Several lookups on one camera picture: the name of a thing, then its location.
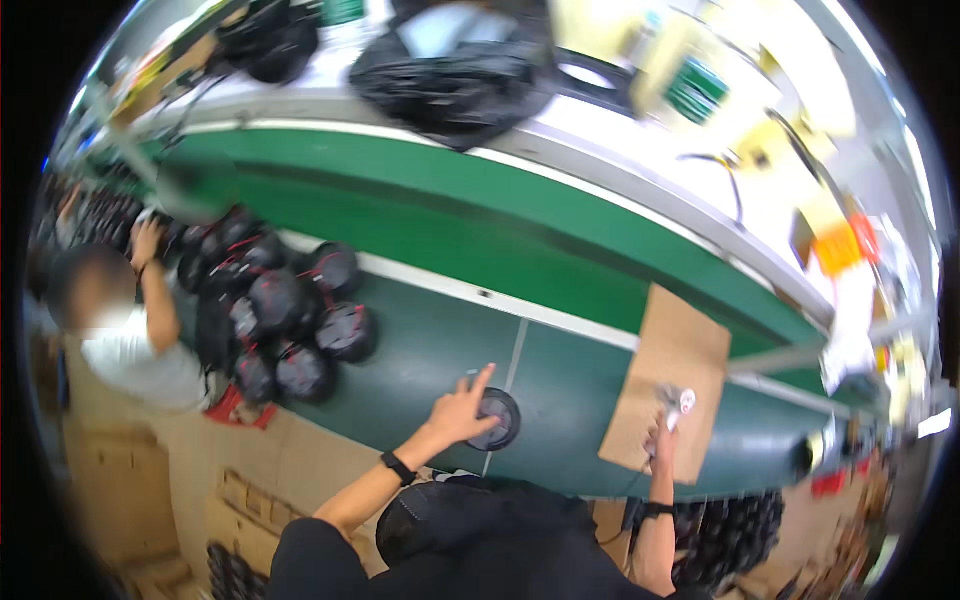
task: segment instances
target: green label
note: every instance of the green label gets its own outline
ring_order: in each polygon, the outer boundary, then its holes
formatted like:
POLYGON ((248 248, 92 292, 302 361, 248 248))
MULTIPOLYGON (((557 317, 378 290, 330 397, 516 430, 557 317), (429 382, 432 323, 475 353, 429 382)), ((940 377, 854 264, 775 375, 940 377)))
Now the green label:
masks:
POLYGON ((716 73, 699 60, 687 57, 663 97, 681 115, 703 125, 728 91, 716 73))
POLYGON ((325 27, 343 25, 364 17, 363 0, 326 0, 323 24, 325 27))

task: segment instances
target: finger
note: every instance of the finger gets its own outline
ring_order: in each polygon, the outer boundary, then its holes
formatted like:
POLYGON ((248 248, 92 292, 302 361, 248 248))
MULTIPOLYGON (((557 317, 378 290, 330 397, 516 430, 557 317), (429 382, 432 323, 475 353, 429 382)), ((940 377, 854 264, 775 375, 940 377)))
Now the finger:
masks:
POLYGON ((490 363, 473 379, 473 387, 470 389, 470 393, 476 396, 477 399, 483 397, 483 392, 487 389, 487 384, 490 383, 490 378, 493 377, 494 371, 496 371, 496 365, 490 363))
POLYGON ((493 429, 499 424, 500 424, 500 417, 498 417, 497 415, 491 415, 489 417, 478 419, 476 429, 474 429, 476 433, 474 433, 471 437, 475 438, 482 433, 487 433, 488 431, 490 431, 491 429, 493 429))

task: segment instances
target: black wristband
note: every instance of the black wristband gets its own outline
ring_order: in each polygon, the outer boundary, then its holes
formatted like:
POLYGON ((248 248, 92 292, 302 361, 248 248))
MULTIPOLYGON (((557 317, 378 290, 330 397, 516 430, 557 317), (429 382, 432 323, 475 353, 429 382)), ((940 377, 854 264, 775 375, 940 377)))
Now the black wristband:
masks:
POLYGON ((380 460, 387 468, 391 468, 400 476, 400 486, 406 488, 417 479, 417 474, 408 469, 406 465, 400 462, 393 452, 384 452, 380 455, 380 460))
POLYGON ((658 502, 649 502, 647 504, 647 511, 643 514, 643 518, 657 518, 660 515, 677 516, 677 507, 659 504, 658 502))

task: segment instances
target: handheld tool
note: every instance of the handheld tool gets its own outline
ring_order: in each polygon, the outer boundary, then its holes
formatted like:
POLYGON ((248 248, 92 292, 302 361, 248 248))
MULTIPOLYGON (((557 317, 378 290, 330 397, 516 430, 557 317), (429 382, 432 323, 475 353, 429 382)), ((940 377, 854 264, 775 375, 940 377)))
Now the handheld tool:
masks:
MULTIPOLYGON (((657 399, 663 402, 666 410, 666 427, 671 432, 677 428, 680 417, 688 415, 697 403, 697 395, 689 388, 681 388, 672 383, 659 383, 655 389, 657 399)), ((646 445, 646 451, 653 458, 657 454, 657 448, 653 440, 649 440, 646 445)))

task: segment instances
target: pile of black discs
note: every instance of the pile of black discs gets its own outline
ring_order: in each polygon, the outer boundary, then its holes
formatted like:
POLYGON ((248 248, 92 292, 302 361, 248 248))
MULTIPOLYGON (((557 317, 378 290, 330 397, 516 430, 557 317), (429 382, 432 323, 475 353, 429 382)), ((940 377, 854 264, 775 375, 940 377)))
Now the pile of black discs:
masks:
POLYGON ((266 575, 254 573, 246 561, 216 541, 206 545, 206 556, 214 600, 266 599, 270 582, 266 575))
POLYGON ((765 562, 780 540, 783 496, 779 490, 676 506, 677 550, 686 550, 686 556, 673 566, 677 588, 716 588, 728 575, 748 572, 765 562))
POLYGON ((361 283, 350 246, 325 242, 294 252, 241 206, 187 229, 180 246, 179 285, 198 297, 201 363, 225 372, 249 404, 324 400, 336 385, 337 361, 373 353, 373 313, 350 300, 361 283))

